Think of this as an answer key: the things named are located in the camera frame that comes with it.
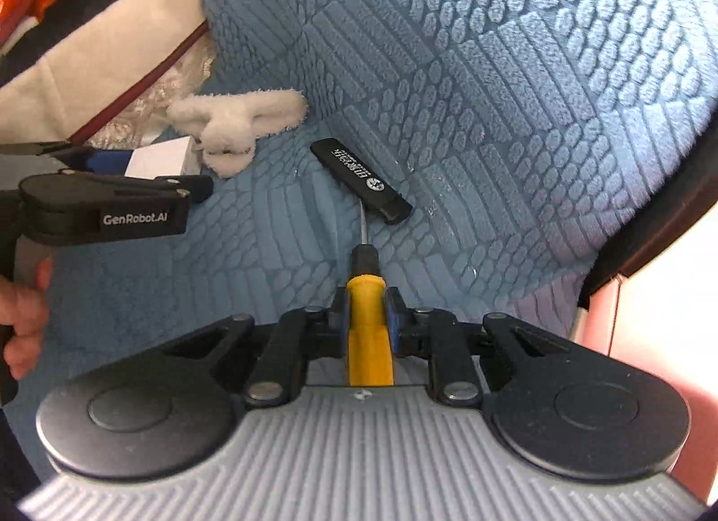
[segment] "gray ribbed surface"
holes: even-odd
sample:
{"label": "gray ribbed surface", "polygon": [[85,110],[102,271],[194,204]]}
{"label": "gray ribbed surface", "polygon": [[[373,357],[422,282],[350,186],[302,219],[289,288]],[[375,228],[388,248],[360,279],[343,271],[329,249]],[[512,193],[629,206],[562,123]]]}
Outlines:
{"label": "gray ribbed surface", "polygon": [[59,477],[22,509],[52,521],[688,521],[702,506],[669,477],[563,481],[500,446],[479,412],[421,387],[308,387],[251,412],[212,459],[160,482]]}

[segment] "blue textured fabric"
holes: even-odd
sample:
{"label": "blue textured fabric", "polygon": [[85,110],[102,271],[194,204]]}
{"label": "blue textured fabric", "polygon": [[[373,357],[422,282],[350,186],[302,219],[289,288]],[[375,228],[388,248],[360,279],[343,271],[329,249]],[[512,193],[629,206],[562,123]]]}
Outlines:
{"label": "blue textured fabric", "polygon": [[61,253],[47,351],[9,409],[35,464],[27,428],[53,380],[235,311],[274,320],[328,300],[358,211],[311,141],[339,137],[415,205],[370,228],[409,304],[566,333],[598,249],[675,170],[718,93],[718,0],[205,4],[209,91],[293,87],[311,116],[260,142],[186,235]]}

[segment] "yellow screwdriver handle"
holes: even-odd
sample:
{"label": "yellow screwdriver handle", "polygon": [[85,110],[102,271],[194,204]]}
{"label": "yellow screwdriver handle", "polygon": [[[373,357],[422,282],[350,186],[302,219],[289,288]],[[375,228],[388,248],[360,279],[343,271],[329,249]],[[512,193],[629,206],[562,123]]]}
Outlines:
{"label": "yellow screwdriver handle", "polygon": [[379,276],[362,274],[347,282],[347,289],[351,307],[347,349],[349,385],[394,385],[383,300],[386,282]]}

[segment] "screwdriver shaft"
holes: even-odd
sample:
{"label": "screwdriver shaft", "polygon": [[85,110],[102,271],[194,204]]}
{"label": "screwdriver shaft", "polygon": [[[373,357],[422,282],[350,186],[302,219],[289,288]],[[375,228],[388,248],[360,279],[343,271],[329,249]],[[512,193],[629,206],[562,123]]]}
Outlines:
{"label": "screwdriver shaft", "polygon": [[364,202],[359,200],[359,228],[361,232],[361,244],[369,243],[369,235],[366,230],[366,212],[364,211]]}

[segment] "human hand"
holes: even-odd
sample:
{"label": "human hand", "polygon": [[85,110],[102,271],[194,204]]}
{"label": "human hand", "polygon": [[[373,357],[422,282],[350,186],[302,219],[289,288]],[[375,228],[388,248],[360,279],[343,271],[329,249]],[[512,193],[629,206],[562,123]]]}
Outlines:
{"label": "human hand", "polygon": [[3,356],[16,380],[35,368],[42,351],[43,331],[49,321],[45,293],[52,275],[53,260],[47,258],[35,268],[35,288],[0,277],[0,324],[14,330]]}

